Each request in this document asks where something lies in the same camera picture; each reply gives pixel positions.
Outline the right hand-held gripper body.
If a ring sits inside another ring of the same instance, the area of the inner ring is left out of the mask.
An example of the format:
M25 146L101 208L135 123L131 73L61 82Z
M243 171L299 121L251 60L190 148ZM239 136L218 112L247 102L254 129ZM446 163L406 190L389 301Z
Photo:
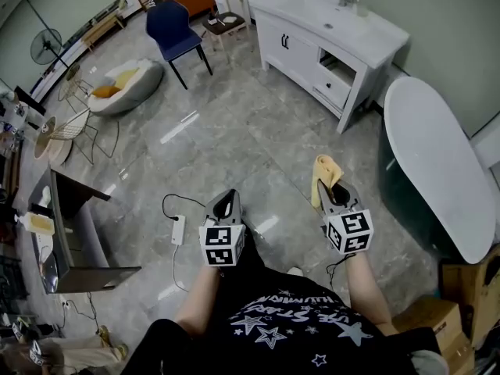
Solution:
M366 251L373 238L370 211L325 216L326 238L340 255Z

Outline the white and green bathtub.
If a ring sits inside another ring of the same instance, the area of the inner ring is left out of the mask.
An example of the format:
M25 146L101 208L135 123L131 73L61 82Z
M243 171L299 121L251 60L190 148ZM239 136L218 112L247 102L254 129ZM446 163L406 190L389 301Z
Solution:
M458 120L424 81L400 77L389 86L378 165L383 203L421 248L469 264L486 256L492 190Z

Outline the yellow cloth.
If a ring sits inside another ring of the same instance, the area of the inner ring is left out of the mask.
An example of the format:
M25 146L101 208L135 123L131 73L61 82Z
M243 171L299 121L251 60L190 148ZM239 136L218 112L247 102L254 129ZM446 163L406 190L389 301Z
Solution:
M318 155L313 163L311 183L311 205L314 209L320 207L318 181L321 180L328 191L342 178L342 168L328 155Z

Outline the black printed t-shirt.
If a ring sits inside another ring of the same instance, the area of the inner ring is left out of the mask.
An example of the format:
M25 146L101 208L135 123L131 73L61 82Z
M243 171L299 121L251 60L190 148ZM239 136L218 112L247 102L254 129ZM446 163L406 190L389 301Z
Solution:
M429 327L386 336L332 291L271 273L224 292L201 337L156 320L121 375L448 375Z

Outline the wooden bench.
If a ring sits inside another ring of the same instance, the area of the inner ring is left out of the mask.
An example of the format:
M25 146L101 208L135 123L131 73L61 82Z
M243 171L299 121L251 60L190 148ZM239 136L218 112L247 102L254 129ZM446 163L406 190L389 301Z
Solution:
M124 28L122 20L116 12L111 12L103 19L94 24L81 38L87 49L92 52L94 43L104 36L109 30L115 26Z

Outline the pale lotion bottle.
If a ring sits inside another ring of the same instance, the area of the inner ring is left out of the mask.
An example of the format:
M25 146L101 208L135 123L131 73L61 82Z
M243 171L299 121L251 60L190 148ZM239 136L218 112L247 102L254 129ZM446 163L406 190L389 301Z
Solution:
M22 216L16 214L14 220L21 223L26 231L34 234L52 236L55 233L54 221L47 216L26 212Z

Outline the wooden chair brown seat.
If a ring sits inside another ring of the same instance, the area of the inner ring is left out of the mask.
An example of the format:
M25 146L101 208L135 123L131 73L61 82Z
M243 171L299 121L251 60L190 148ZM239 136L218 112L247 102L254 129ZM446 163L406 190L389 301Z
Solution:
M245 29L246 34L247 34L247 39L248 42L250 43L250 49L253 50L253 43L250 35L250 24L251 21L247 20L243 17L245 14L245 0L238 0L240 5L241 5L241 14L235 12L234 10L231 9L230 7L230 0L225 0L226 5L227 5L227 10L225 12L217 12L216 14L213 14L217 17L217 23L214 24L213 26L210 26L208 24L207 19L202 21L202 25L205 28L205 30L210 34L209 40L212 46L212 50L215 51L216 47L214 44L213 39L216 38L218 42L220 43L220 47L222 48L222 51L224 55L226 56L227 63L230 63L230 55L225 49L224 43L223 43L223 36L228 35L228 36L237 36L238 31ZM222 19L225 16L236 16L237 20L234 23L224 23Z

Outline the black trousers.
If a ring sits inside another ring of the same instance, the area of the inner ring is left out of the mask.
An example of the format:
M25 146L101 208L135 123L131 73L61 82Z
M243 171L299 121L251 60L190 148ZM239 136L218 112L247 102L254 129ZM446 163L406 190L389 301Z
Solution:
M278 295L280 291L288 291L291 297L330 296L334 301L341 302L340 297L333 291L307 277L281 273L265 266L250 230L245 231L245 246L237 265L224 267L220 271L217 297L221 299L234 298L236 301L249 302L251 297Z

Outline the yellow cushion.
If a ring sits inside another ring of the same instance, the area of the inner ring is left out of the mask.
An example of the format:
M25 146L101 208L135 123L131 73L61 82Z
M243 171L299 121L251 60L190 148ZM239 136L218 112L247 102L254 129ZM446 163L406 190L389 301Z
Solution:
M134 68L130 70L124 70L123 72L119 73L115 79L114 86L120 90L123 90L126 87L129 80L135 75L137 71L138 68Z

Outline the white cabinet door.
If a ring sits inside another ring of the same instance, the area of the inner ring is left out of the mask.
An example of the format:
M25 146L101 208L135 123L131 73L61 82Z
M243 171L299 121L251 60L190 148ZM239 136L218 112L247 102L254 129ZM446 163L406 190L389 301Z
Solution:
M284 33L274 24L265 21L262 24L262 35L265 39L263 47L266 61L283 71L285 68L284 59L287 52L287 49L282 45Z
M289 49L284 61L291 77L304 89L312 87L313 71L316 63L317 47L294 35L289 36Z

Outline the white vanity cabinet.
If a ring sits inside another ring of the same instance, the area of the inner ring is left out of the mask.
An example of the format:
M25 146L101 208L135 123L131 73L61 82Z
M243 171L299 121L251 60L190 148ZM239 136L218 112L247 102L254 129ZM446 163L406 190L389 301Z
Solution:
M341 7L339 0L250 0L255 15L262 69L278 68L266 61L263 23L269 21L284 34L294 35L317 47L316 63L338 66L353 78L352 89L342 111L328 103L319 92L304 89L338 119L337 132L343 133L354 111L364 102L372 102L380 79L396 54L408 43L409 34L376 13L356 15L355 5Z

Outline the cardboard box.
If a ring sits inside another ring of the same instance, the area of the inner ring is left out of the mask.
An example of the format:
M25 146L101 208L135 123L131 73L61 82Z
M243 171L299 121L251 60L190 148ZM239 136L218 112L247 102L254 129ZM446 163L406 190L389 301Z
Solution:
M459 305L463 332L481 345L500 320L500 243L477 264L443 263L441 296Z
M473 375L474 350L462 328L459 305L422 296L393 318L400 332L430 327L450 369L450 375Z

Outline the black standing fan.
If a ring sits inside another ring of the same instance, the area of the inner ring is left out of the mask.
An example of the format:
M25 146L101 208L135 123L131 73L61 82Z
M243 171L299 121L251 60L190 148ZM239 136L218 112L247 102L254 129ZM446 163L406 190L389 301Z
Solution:
M38 65L48 65L54 61L62 63L68 70L66 79L73 79L79 66L69 66L61 58L62 38L60 33L52 28L40 31L31 43L30 56Z

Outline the round beige side table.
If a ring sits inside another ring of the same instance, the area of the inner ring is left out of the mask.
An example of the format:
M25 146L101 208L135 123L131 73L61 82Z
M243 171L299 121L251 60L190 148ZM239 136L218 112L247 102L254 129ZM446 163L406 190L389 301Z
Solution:
M51 166L61 166L69 157L73 142L52 139L49 135L55 130L57 119L51 116L41 127L34 143L34 159L47 159Z

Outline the round grey lounge chair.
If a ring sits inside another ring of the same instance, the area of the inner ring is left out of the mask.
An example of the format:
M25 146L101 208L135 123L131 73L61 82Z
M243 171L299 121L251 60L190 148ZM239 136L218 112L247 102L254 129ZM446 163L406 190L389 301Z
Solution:
M117 85L120 75L135 70L123 87ZM117 86L120 90L108 98L91 94L87 107L97 116L111 116L130 111L146 100L159 86L164 74L163 66L150 59L132 59L108 71L98 82L99 87Z

